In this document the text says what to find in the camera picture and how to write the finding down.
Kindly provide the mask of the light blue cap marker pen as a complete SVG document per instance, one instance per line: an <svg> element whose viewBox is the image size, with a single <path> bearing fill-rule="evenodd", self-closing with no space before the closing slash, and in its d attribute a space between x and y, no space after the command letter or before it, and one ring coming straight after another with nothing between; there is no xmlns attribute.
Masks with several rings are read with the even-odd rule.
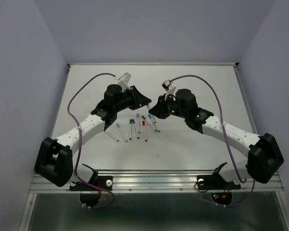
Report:
<svg viewBox="0 0 289 231"><path fill-rule="evenodd" d="M148 114L148 117L149 117L149 119L150 119L151 122L152 122L152 125L153 125L153 127L154 127L154 129L155 129L155 132L160 133L160 130L157 128L157 126L156 126L156 124L155 124L155 120L154 120L154 118L151 116L151 114Z"/></svg>

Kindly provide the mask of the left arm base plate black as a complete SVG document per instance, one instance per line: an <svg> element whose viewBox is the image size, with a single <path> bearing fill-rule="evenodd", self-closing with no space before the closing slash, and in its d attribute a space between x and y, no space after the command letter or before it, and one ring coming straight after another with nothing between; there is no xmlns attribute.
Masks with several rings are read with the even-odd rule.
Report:
<svg viewBox="0 0 289 231"><path fill-rule="evenodd" d="M69 190L79 193L79 201L83 208L102 209L113 204L115 195L112 192L113 176L94 176L88 183L71 182Z"/></svg>

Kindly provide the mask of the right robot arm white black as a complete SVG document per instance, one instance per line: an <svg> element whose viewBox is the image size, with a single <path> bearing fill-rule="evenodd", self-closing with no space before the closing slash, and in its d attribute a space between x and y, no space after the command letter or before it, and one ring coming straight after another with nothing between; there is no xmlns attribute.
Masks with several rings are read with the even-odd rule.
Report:
<svg viewBox="0 0 289 231"><path fill-rule="evenodd" d="M149 113L159 119L172 115L183 118L192 130L220 140L243 154L242 161L219 165L218 172L212 175L213 185L218 188L239 179L267 183L284 163L273 135L249 133L222 122L220 117L199 107L195 95L188 89L178 90L175 95L159 96Z"/></svg>

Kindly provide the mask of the brown cap marker pen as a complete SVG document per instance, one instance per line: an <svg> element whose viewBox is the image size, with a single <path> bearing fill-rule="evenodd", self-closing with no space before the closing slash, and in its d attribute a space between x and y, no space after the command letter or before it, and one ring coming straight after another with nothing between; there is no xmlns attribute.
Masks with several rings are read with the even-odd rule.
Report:
<svg viewBox="0 0 289 231"><path fill-rule="evenodd" d="M149 104L147 105L147 109L148 109L148 111L150 111L150 109L151 109L151 107L150 107ZM156 121L155 117L154 117L150 112L148 112L148 113L149 113L149 115L151 116L153 123L156 124L157 121Z"/></svg>

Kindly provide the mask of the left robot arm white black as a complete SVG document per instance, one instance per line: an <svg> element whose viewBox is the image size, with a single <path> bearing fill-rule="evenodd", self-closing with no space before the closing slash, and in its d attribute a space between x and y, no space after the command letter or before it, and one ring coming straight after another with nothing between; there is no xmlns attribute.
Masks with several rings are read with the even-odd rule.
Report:
<svg viewBox="0 0 289 231"><path fill-rule="evenodd" d="M123 90L118 84L111 84L104 92L104 98L84 121L65 134L52 139L45 138L40 145L34 166L35 173L58 187L64 186L73 174L73 155L92 137L103 132L117 119L119 112L129 108L136 110L151 103L135 86Z"/></svg>

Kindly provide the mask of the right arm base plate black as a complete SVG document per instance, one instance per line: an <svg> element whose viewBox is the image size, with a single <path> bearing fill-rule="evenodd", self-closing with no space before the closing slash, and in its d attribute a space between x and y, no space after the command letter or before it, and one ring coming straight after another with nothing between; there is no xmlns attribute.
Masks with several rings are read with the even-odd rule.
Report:
<svg viewBox="0 0 289 231"><path fill-rule="evenodd" d="M200 193L212 191L212 200L218 205L230 205L232 202L232 190L240 190L241 185L234 182L226 182L219 175L199 175L194 188Z"/></svg>

